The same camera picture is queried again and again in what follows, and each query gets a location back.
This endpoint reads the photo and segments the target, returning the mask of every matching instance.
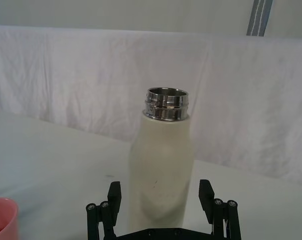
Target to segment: bolt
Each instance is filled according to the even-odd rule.
[[[107,202],[102,203],[103,208],[106,208],[107,206],[109,206],[109,204]]]
[[[221,205],[222,204],[222,200],[220,200],[220,199],[216,199],[216,200],[214,200],[214,202],[215,202],[216,205]]]
[[[92,210],[92,209],[94,209],[94,208],[95,208],[95,205],[94,205],[94,204],[88,205],[88,207],[87,207],[88,210]]]
[[[236,202],[235,202],[235,201],[229,201],[229,205],[230,205],[231,207],[232,207],[232,206],[233,206],[233,207],[234,207],[234,206],[236,207]]]

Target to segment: gray strap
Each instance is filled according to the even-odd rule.
[[[264,36],[273,0],[254,0],[247,36]]]

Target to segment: wall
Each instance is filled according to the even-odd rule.
[[[264,36],[302,38],[302,0],[273,0]]]
[[[0,25],[245,35],[253,0],[0,0]]]

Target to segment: bottle opening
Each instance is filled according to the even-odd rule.
[[[149,89],[150,92],[157,94],[157,95],[165,95],[165,96],[170,96],[170,97],[177,97],[177,96],[185,96],[187,95],[187,92],[180,90],[180,89],[175,89],[175,88],[164,88],[164,87],[156,87]]]

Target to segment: screw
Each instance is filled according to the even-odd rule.
[[[92,210],[92,209],[94,209],[94,208],[95,208],[95,205],[94,205],[94,204],[88,205],[88,207],[87,207],[88,210]]]
[[[214,200],[214,202],[215,202],[216,205],[221,205],[222,204],[222,200],[220,200],[220,199],[216,199],[216,200]]]
[[[176,230],[174,231],[174,234],[175,234],[175,235],[180,235],[180,234],[181,234],[181,230],[180,230],[180,229],[176,229]]]
[[[106,208],[107,206],[109,206],[109,204],[107,202],[102,203],[103,208]]]
[[[154,230],[149,230],[148,233],[147,233],[147,235],[148,235],[148,236],[152,236],[153,233],[154,233]]]
[[[233,207],[234,207],[234,206],[236,207],[236,202],[235,202],[235,201],[229,201],[229,205],[230,205],[231,207],[232,207],[232,206],[233,206]]]

